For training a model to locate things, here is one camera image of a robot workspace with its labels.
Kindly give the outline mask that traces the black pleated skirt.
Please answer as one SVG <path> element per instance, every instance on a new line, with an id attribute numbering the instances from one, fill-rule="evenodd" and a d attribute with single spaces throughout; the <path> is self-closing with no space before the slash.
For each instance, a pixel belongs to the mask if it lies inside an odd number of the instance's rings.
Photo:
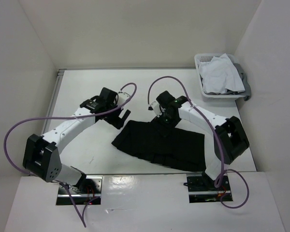
<path id="1" fill-rule="evenodd" d="M 186 172 L 205 170 L 205 135 L 172 128 L 166 136 L 156 124 L 130 120 L 112 141 L 118 150 L 150 163 Z"/>

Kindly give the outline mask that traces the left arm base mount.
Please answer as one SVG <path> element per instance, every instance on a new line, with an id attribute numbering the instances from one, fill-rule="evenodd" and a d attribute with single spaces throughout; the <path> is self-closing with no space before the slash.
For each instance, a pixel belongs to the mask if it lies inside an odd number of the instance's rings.
<path id="1" fill-rule="evenodd" d="M 56 205 L 72 205 L 69 193 L 74 200 L 76 205 L 86 205 L 86 203 L 93 205 L 101 204 L 101 193 L 102 193 L 102 181 L 103 176 L 101 175 L 89 175 L 85 181 L 85 184 L 81 188 L 77 188 L 70 184 L 65 184 L 68 191 L 63 187 L 59 186 Z"/>

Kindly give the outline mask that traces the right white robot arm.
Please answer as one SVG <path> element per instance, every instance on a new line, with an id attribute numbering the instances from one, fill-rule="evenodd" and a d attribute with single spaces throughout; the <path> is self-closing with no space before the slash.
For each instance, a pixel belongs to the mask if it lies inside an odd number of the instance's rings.
<path id="1" fill-rule="evenodd" d="M 212 135 L 216 157 L 206 166 L 206 175 L 202 178 L 202 185 L 207 190 L 222 185 L 223 176 L 228 171 L 226 167 L 250 146 L 239 118 L 214 114 L 198 106 L 187 96 L 175 98 L 164 91 L 148 104 L 148 109 L 154 111 L 154 120 L 165 129 L 174 128 L 181 120 L 185 120 Z"/>

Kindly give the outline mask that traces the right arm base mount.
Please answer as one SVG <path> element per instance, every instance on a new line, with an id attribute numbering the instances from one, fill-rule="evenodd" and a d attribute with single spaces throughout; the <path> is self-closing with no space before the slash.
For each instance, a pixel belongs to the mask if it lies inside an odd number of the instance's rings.
<path id="1" fill-rule="evenodd" d="M 219 188 L 214 187 L 212 179 L 201 174 L 187 174 L 186 178 L 183 185 L 188 189 L 190 203 L 219 202 L 221 197 L 224 201 L 233 201 L 229 179 L 226 175 Z"/>

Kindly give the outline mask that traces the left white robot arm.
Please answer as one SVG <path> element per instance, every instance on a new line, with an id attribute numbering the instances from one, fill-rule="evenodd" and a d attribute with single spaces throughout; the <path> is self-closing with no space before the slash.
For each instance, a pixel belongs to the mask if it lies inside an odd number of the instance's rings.
<path id="1" fill-rule="evenodd" d="M 131 113 L 127 110 L 120 117 L 123 104 L 131 96 L 123 91 L 103 88 L 99 95 L 85 100 L 70 120 L 43 135 L 33 134 L 27 139 L 23 167 L 45 182 L 59 181 L 69 185 L 75 193 L 81 193 L 89 184 L 87 175 L 77 168 L 61 163 L 60 154 L 80 133 L 104 120 L 117 129 L 123 127 Z"/>

